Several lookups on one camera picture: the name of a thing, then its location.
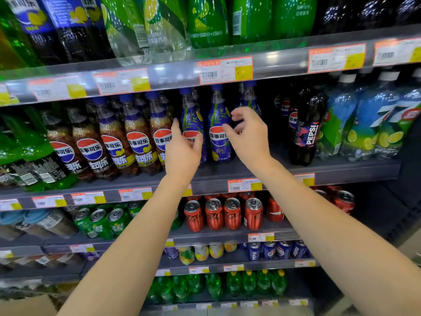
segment soda bottle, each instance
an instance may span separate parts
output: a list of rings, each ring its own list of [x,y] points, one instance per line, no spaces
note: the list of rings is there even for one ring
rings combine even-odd
[[[378,131],[377,158],[392,158],[399,152],[403,138],[421,112],[421,68],[415,69],[412,78],[398,89],[399,101]]]
[[[80,180],[91,180],[94,174],[80,150],[76,148],[71,128],[54,116],[51,111],[44,110],[41,115],[48,129],[47,139],[67,169],[77,175]]]
[[[142,96],[140,93],[135,93],[134,104],[137,107],[137,109],[140,111],[140,113],[142,114],[142,117],[146,121],[149,122],[151,119],[151,107],[149,106],[149,103],[145,102],[142,99]]]
[[[7,135],[0,133],[0,173],[1,184],[18,185],[28,192],[40,192],[45,183],[34,171],[31,164],[22,159],[22,147]]]
[[[231,296],[238,296],[241,288],[241,276],[237,272],[227,273],[227,287]]]
[[[3,118],[22,146],[22,158],[30,162],[48,189],[70,188],[77,182],[77,176],[62,163],[50,143],[17,117],[3,115]]]
[[[353,6],[353,0],[329,0],[317,34],[346,32],[350,28]]]
[[[338,154],[344,126],[357,107],[355,77],[356,74],[342,74],[338,86],[329,95],[316,144],[318,156],[323,160]]]
[[[180,0],[143,0],[146,34],[157,53],[187,49],[187,22]]]
[[[146,97],[150,101],[151,108],[151,134],[157,146],[158,157],[161,161],[162,167],[165,169],[165,145],[173,138],[173,134],[171,132],[173,122],[167,115],[165,106],[160,103],[158,92],[147,92]]]
[[[76,106],[68,106],[67,113],[73,125],[73,139],[95,175],[109,180],[118,175],[110,156],[102,142],[98,128],[88,121]]]
[[[392,25],[402,26],[406,24],[420,23],[421,0],[393,0]]]
[[[256,287],[256,275],[253,271],[243,272],[243,289],[247,296],[251,296],[254,293]]]
[[[206,274],[206,285],[213,300],[218,301],[222,297],[222,281],[218,273]]]
[[[256,102],[256,95],[254,94],[254,87],[256,86],[256,81],[245,81],[243,96],[241,98],[241,106],[248,106],[254,110],[259,116],[262,115],[260,107]]]
[[[161,295],[159,293],[159,284],[157,277],[154,278],[149,292],[146,294],[146,303],[154,305],[161,303]]]
[[[103,50],[105,58],[115,58],[114,53],[109,45],[107,31],[102,16],[100,0],[81,0],[85,11],[93,25],[93,32],[98,37],[98,45]]]
[[[287,288],[288,282],[285,278],[285,272],[282,269],[276,270],[272,274],[272,290],[278,296],[283,296]]]
[[[190,292],[197,294],[203,291],[203,278],[200,274],[187,275]]]
[[[214,161],[229,160],[231,158],[231,143],[225,134],[222,124],[229,124],[231,115],[222,97],[222,84],[211,86],[213,90],[212,105],[208,114],[209,137]]]
[[[186,303],[189,297],[189,285],[185,275],[173,276],[173,292],[177,297],[177,303]]]
[[[167,116],[171,119],[171,122],[174,118],[174,107],[170,105],[170,100],[165,96],[164,91],[159,91],[159,102],[162,106],[165,107],[167,111]]]
[[[155,142],[152,140],[148,122],[134,107],[133,98],[133,94],[120,95],[124,109],[127,140],[136,155],[136,161],[141,171],[149,174],[157,173],[162,167]]]
[[[315,85],[298,99],[298,117],[295,138],[289,151],[294,165],[309,165],[316,152],[316,138],[320,121],[326,110],[324,90]]]
[[[357,14],[354,30],[378,29],[386,26],[392,11],[391,0],[365,0]]]
[[[257,272],[257,290],[261,294],[269,293],[271,282],[272,277],[267,269]]]
[[[124,175],[138,174],[139,168],[135,162],[136,157],[130,148],[124,127],[108,108],[107,98],[98,96],[92,98],[92,101],[97,108],[102,141],[107,147],[114,164]]]
[[[172,304],[174,302],[173,282],[171,276],[156,277],[158,290],[161,293],[162,303]]]
[[[149,53],[143,9],[135,0],[101,0],[108,40],[117,58],[130,58]],[[129,65],[135,58],[119,60]]]
[[[253,43],[269,40],[272,0],[234,0],[232,42]]]
[[[340,153],[349,161],[367,159],[374,152],[378,130],[392,114],[399,100],[394,81],[399,72],[382,71],[378,82],[360,96],[354,125],[343,138]]]
[[[187,26],[195,49],[229,45],[225,0],[189,0]]]
[[[32,49],[29,36],[22,31],[21,26],[15,15],[10,10],[5,0],[0,0],[0,29],[5,38],[9,41],[10,46],[22,58],[27,66],[41,66],[37,55]]]
[[[70,63],[107,58],[82,0],[43,0]]]
[[[189,88],[181,88],[182,95],[182,122],[183,136],[189,141],[194,142],[198,133],[203,135],[202,157],[200,163],[208,160],[208,144],[205,139],[203,117],[196,103],[192,99],[192,91]]]
[[[45,65],[67,63],[69,58],[41,0],[6,0],[40,61]]]
[[[312,32],[318,0],[275,0],[275,39],[308,36]]]

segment blue pepsi can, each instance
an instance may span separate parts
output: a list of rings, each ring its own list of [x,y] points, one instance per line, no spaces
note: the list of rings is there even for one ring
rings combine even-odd
[[[164,252],[170,260],[178,257],[178,251],[175,247],[164,247]]]
[[[295,241],[292,246],[292,257],[293,258],[304,258],[308,249],[306,244],[300,239]]]
[[[287,260],[292,250],[291,241],[280,241],[276,246],[276,255],[280,260]]]
[[[263,248],[263,257],[266,260],[271,260],[275,256],[275,252],[276,252],[275,242],[265,242],[262,248]]]
[[[249,243],[248,244],[248,259],[252,262],[253,260],[259,260],[260,258],[260,243]]]

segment green soda bottle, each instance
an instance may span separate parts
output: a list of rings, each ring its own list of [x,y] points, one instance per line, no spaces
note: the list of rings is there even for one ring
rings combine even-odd
[[[222,281],[218,273],[210,273],[206,275],[206,285],[208,285],[209,294],[213,300],[218,301],[222,296]]]
[[[155,279],[157,280],[158,291],[161,294],[162,303],[174,303],[173,282],[171,281],[171,276],[160,276],[155,277]]]
[[[157,53],[187,48],[184,0],[143,0],[145,28],[151,49]]]
[[[23,159],[30,162],[34,171],[41,177],[48,189],[70,188],[77,182],[77,176],[67,169],[48,141],[38,135],[21,119],[10,115],[3,115],[3,118],[22,146]]]
[[[243,289],[247,296],[254,293],[256,287],[256,275],[253,271],[245,271],[243,273]]]
[[[173,292],[177,297],[178,303],[186,303],[190,291],[187,284],[187,278],[184,275],[173,276]]]
[[[149,53],[143,10],[135,0],[101,0],[101,8],[108,41],[117,58]]]
[[[278,296],[283,296],[287,288],[288,282],[285,278],[285,272],[278,269],[272,274],[272,290]]]
[[[231,296],[238,296],[241,288],[241,276],[237,272],[227,273],[227,287]]]
[[[203,290],[203,278],[200,274],[187,275],[189,290],[192,293],[200,293]]]
[[[157,277],[154,278],[149,292],[146,294],[146,303],[154,305],[161,303],[161,295],[159,293],[159,284]]]
[[[269,39],[272,0],[234,0],[232,11],[232,42],[234,44]]]
[[[22,159],[22,148],[18,143],[3,133],[0,133],[0,142],[1,185],[16,184],[28,192],[44,191],[44,182]]]
[[[272,277],[267,269],[257,272],[257,290],[261,294],[269,293],[271,282]]]
[[[316,8],[317,0],[275,0],[273,33],[276,40],[310,35]]]
[[[225,0],[189,0],[187,26],[195,49],[229,44]]]

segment green can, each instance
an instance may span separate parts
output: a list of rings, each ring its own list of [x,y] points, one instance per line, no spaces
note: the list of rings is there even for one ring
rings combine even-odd
[[[127,210],[128,202],[120,202],[120,203],[114,203],[113,209],[116,208],[122,208],[123,210]]]
[[[108,224],[107,212],[104,209],[98,209],[89,217],[91,225],[99,237],[103,239],[115,238],[115,233]]]
[[[105,209],[106,212],[111,212],[113,208],[113,204],[112,203],[108,203],[108,204],[101,204],[98,205],[96,207],[96,209]]]
[[[111,213],[108,214],[108,224],[117,236],[124,231],[124,228],[129,225],[130,221],[130,215],[122,208],[113,209]]]
[[[132,218],[135,218],[140,210],[145,206],[146,201],[130,202],[128,206],[128,212]]]
[[[90,238],[97,237],[97,232],[93,229],[91,222],[89,221],[89,215],[91,211],[89,208],[82,208],[75,215],[73,215],[73,222],[76,226]]]

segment price tag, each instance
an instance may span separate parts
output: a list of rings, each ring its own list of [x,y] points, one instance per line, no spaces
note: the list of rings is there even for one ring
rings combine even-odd
[[[86,97],[86,91],[79,75],[31,80],[28,82],[28,88],[38,102]]]
[[[209,267],[189,267],[189,274],[206,274],[209,272]]]
[[[169,269],[159,269],[155,273],[155,277],[158,276],[171,276],[171,271]]]
[[[12,251],[0,251],[0,258],[13,258]]]
[[[187,187],[187,190],[184,192],[183,196],[193,196],[193,190],[192,190],[191,184],[189,184],[189,187]]]
[[[294,174],[294,177],[303,182],[305,186],[314,186],[314,181],[316,180],[315,173],[308,174]]]
[[[104,192],[74,193],[71,194],[75,205],[106,203]]]
[[[295,268],[298,267],[316,267],[317,262],[315,260],[296,260]]]
[[[162,311],[176,311],[178,310],[177,305],[164,305],[162,306]]]
[[[36,208],[63,207],[67,202],[62,195],[32,197]]]
[[[16,198],[13,200],[0,200],[0,212],[12,211],[14,209],[22,209],[22,205]]]
[[[228,181],[229,193],[260,191],[262,189],[262,182],[259,179],[242,179]]]
[[[244,271],[244,265],[224,265],[224,272]]]
[[[93,73],[92,76],[101,95],[124,94],[151,90],[148,71],[146,68]]]
[[[165,247],[174,247],[174,239],[167,239]]]
[[[118,190],[118,192],[122,202],[149,200],[153,195],[152,187]]]
[[[277,300],[262,300],[262,306],[279,306]]]
[[[421,62],[421,38],[389,39],[374,45],[373,66]]]
[[[6,84],[0,84],[0,106],[17,103],[19,103],[19,99],[9,95]]]
[[[275,233],[252,233],[248,234],[248,242],[273,242],[275,240]]]
[[[309,300],[307,298],[289,299],[292,306],[308,306]]]
[[[241,302],[241,307],[259,307],[259,302],[256,300]]]
[[[95,251],[92,244],[69,245],[72,253],[90,253]]]
[[[237,302],[221,303],[221,308],[236,308],[236,307],[237,307]]]
[[[196,304],[196,309],[199,311],[205,310],[205,309],[211,309],[212,303],[199,303]]]
[[[362,68],[366,59],[366,44],[325,47],[309,51],[308,73]]]
[[[230,58],[196,63],[200,85],[247,81],[253,79],[253,58]]]

